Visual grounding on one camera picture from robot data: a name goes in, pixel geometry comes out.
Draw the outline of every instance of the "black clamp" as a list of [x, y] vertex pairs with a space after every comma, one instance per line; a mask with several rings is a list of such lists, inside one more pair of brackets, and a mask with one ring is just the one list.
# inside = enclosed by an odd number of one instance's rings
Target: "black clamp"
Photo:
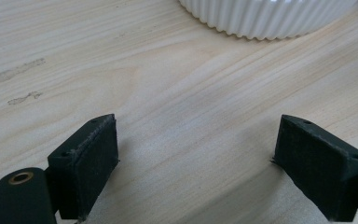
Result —
[[117, 166], [115, 116], [84, 124], [48, 156], [48, 169], [25, 168], [0, 180], [0, 224], [86, 220]]
[[283, 115], [273, 160], [329, 221], [353, 221], [358, 149], [310, 121]]

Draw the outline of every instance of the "white ribbed object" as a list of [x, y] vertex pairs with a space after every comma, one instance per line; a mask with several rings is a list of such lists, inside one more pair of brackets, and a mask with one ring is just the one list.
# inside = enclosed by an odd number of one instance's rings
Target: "white ribbed object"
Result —
[[249, 39], [305, 35], [343, 15], [356, 0], [179, 0], [194, 17]]

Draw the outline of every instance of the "black plastic block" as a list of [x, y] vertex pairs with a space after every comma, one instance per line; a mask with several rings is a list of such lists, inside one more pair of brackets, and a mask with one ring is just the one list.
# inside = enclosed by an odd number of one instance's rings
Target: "black plastic block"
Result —
[[48, 156], [63, 219], [85, 220], [118, 163], [114, 115], [92, 119]]
[[274, 162], [328, 220], [353, 221], [358, 149], [307, 120], [283, 115]]

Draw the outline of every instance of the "light wood surface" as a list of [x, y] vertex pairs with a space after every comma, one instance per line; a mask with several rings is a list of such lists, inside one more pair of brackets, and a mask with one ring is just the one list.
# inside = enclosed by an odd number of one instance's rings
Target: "light wood surface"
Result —
[[327, 223], [269, 160], [281, 114], [358, 147], [358, 3], [249, 41], [175, 0], [0, 0], [0, 178], [108, 113], [121, 163], [88, 223]]

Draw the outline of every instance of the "wooden table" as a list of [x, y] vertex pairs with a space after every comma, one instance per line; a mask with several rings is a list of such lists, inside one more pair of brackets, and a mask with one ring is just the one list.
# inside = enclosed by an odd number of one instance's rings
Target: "wooden table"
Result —
[[0, 0], [0, 178], [108, 113], [121, 163], [88, 223], [327, 223], [269, 160], [281, 114], [358, 147], [358, 3], [257, 41], [175, 0]]

